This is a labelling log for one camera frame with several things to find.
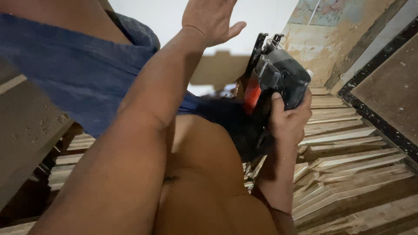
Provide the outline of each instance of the fingernail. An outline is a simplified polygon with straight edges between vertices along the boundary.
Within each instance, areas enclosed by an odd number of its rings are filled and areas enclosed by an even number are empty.
[[[280,97],[282,97],[282,96],[280,95],[279,92],[274,92],[273,95],[271,96],[272,99],[278,99]]]

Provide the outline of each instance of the black trim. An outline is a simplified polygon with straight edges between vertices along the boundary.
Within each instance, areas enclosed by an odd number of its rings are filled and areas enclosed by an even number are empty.
[[[389,138],[396,146],[410,156],[415,162],[418,162],[418,147],[408,138],[402,135],[393,126],[387,123],[376,112],[370,109],[357,97],[351,94],[351,91],[366,79],[374,70],[383,64],[391,55],[408,42],[418,32],[418,16],[392,41],[390,41],[373,59],[367,63],[354,77],[345,84],[338,92],[338,95],[348,102],[357,112],[366,120],[370,121],[378,130]]]

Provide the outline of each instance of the thigh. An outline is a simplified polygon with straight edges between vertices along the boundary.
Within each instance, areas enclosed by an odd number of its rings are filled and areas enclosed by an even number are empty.
[[[1,0],[0,12],[107,41],[131,44],[97,0]]]

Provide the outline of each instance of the red saw part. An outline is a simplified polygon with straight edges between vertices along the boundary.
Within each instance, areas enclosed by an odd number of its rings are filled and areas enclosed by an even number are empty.
[[[247,89],[244,95],[244,111],[248,115],[251,115],[257,105],[258,98],[260,97],[261,89],[258,84],[257,78],[250,78],[248,81]]]

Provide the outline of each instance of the hand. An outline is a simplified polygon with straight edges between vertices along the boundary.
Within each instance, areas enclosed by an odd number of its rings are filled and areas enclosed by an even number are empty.
[[[273,94],[270,116],[271,133],[280,144],[297,146],[304,138],[303,127],[312,117],[312,93],[308,89],[303,102],[293,110],[284,110],[284,102],[278,92]]]
[[[247,26],[244,21],[229,27],[237,0],[189,0],[183,14],[183,28],[198,31],[207,47],[227,42]]]

